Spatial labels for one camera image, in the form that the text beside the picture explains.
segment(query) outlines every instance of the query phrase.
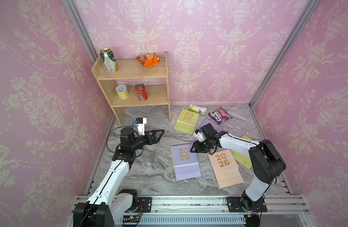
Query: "green beverage can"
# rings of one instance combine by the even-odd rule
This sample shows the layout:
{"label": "green beverage can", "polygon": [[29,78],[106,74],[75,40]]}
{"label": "green beverage can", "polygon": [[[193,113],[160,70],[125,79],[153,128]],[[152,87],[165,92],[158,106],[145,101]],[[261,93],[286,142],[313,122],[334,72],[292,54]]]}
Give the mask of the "green beverage can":
{"label": "green beverage can", "polygon": [[111,48],[104,48],[100,50],[100,56],[102,61],[104,62],[106,70],[109,73],[117,72],[118,66],[117,66],[116,58],[113,55]]}

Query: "purple calendar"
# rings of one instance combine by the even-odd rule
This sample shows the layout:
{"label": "purple calendar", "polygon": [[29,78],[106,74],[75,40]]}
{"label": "purple calendar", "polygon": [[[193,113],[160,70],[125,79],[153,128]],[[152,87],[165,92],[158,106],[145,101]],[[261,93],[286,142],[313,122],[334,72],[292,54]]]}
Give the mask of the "purple calendar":
{"label": "purple calendar", "polygon": [[201,177],[196,153],[191,153],[192,144],[172,146],[172,161],[176,180]]}
{"label": "purple calendar", "polygon": [[[205,119],[198,128],[196,129],[200,129],[201,127],[203,127],[204,125],[211,123],[211,125],[213,126],[214,130],[217,130],[217,132],[222,131],[223,127],[221,125],[218,125],[217,123],[214,123],[211,120]],[[194,135],[192,135],[192,139],[198,140]]]}

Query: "purple candy bag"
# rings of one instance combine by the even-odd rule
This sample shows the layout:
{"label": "purple candy bag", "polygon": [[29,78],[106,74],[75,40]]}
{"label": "purple candy bag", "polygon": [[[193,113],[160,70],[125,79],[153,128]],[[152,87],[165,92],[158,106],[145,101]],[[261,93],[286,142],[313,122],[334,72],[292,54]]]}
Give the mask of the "purple candy bag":
{"label": "purple candy bag", "polygon": [[208,115],[217,122],[218,125],[225,122],[226,120],[232,118],[232,116],[227,113],[224,109],[219,108],[218,110],[214,111],[213,113],[208,113]]}

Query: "pink wall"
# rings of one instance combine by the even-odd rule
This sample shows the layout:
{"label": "pink wall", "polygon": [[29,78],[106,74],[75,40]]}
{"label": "pink wall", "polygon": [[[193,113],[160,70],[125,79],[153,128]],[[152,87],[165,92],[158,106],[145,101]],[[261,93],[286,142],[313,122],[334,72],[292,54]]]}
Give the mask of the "pink wall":
{"label": "pink wall", "polygon": [[97,51],[168,52],[172,103],[248,103],[306,2],[75,0]]}
{"label": "pink wall", "polygon": [[63,227],[112,119],[62,1],[0,0],[0,226]]}
{"label": "pink wall", "polygon": [[348,226],[348,0],[319,3],[255,112],[318,226]]}

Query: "yellow can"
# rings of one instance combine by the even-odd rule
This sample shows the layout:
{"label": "yellow can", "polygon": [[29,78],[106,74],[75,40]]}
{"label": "yellow can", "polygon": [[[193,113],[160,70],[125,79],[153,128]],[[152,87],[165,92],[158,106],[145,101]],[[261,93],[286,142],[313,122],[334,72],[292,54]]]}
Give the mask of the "yellow can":
{"label": "yellow can", "polygon": [[127,98],[129,97],[129,91],[125,85],[119,85],[116,87],[116,92],[119,98]]}

